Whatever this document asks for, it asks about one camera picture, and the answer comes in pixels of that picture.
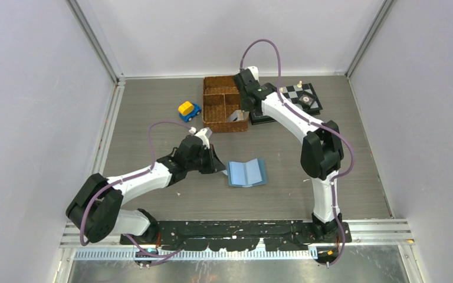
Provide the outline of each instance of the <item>light purple wall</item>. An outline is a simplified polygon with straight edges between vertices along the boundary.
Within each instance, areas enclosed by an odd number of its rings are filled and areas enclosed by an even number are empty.
[[[453,1],[397,1],[352,84],[430,282],[453,282]]]
[[[64,0],[0,1],[0,282],[51,282],[112,89]]]
[[[274,41],[283,74],[345,72],[380,0],[81,0],[125,76],[231,74]],[[247,64],[276,73],[267,44]]]

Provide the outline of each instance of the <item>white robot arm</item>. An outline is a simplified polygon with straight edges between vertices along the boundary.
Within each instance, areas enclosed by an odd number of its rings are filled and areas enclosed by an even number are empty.
[[[109,178],[100,174],[91,175],[68,206],[67,217],[80,228],[83,215],[89,210],[84,234],[92,243],[110,233],[142,236],[151,241],[157,229],[152,227],[152,223],[156,223],[154,218],[143,209],[123,210],[121,205],[151,190],[174,185],[183,180],[187,172],[197,170],[202,174],[211,174],[225,170],[209,142],[211,130],[204,128],[196,132],[195,128],[191,128],[190,133],[192,135],[186,136],[171,154],[157,159],[148,167]],[[91,198],[109,184],[113,185],[90,208],[88,203]]]
[[[340,212],[336,196],[333,201],[331,180],[338,174],[343,159],[341,141],[315,126],[324,123],[294,107],[277,93],[272,84],[260,85],[257,67],[241,70],[234,76],[234,81],[241,95],[242,110],[261,110],[263,115],[272,117],[298,138],[302,144],[301,166],[311,177],[313,185],[313,221],[320,221],[322,225],[330,224],[334,220],[333,208],[337,215]],[[339,131],[337,124],[332,121],[325,125]]]

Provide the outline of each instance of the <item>yellow toy car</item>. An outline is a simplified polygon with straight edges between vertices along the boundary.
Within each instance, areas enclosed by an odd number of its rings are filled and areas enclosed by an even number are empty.
[[[178,107],[178,112],[180,118],[185,122],[192,121],[192,118],[199,115],[202,109],[195,103],[191,103],[190,101],[185,101],[183,104]]]

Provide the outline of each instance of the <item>blue book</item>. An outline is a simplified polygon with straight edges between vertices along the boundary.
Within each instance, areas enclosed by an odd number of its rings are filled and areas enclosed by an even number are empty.
[[[228,183],[233,187],[252,187],[267,183],[267,172],[263,159],[253,159],[249,162],[228,162],[226,167]]]

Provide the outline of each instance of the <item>brown woven basket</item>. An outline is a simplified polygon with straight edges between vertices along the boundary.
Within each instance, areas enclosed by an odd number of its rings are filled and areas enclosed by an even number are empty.
[[[232,133],[247,131],[247,118],[241,121],[228,122],[228,117],[240,107],[240,95],[231,75],[222,77],[205,77],[203,85],[204,127],[214,133]]]

